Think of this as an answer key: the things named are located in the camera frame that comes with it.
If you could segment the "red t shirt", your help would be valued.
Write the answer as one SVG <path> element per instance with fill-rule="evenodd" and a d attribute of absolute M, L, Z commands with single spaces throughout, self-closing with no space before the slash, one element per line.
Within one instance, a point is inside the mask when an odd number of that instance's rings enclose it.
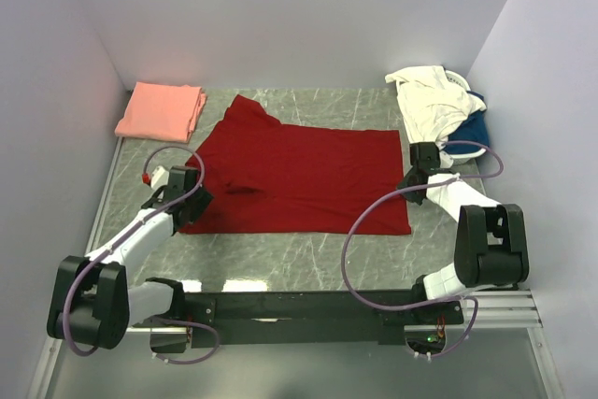
<path fill-rule="evenodd" d="M 213 199 L 188 235 L 345 234 L 404 176 L 396 131 L 285 124 L 241 95 L 197 152 Z"/>

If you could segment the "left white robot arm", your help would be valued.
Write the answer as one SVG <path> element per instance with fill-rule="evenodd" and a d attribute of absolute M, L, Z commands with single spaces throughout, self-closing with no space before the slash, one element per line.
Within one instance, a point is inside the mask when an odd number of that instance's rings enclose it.
<path fill-rule="evenodd" d="M 195 223 L 212 195 L 204 173 L 174 166 L 133 220 L 101 248 L 86 256 L 68 256 L 58 267 L 46 330 L 82 356 L 113 349 L 128 327 L 160 320 L 174 326 L 186 317 L 181 282 L 149 278 L 138 287 L 129 277 L 149 255 L 181 229 Z"/>

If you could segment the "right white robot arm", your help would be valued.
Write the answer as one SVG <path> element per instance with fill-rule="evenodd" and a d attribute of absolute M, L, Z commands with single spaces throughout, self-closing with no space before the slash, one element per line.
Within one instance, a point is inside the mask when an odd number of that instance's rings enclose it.
<path fill-rule="evenodd" d="M 522 209 L 499 203 L 473 188 L 469 175 L 441 166 L 434 142 L 409 148 L 411 168 L 398 184 L 403 197 L 417 205 L 428 200 L 457 223 L 453 261 L 419 277 L 401 293 L 402 309 L 430 323 L 443 311 L 442 300 L 456 301 L 477 290 L 513 286 L 529 276 L 527 237 Z"/>

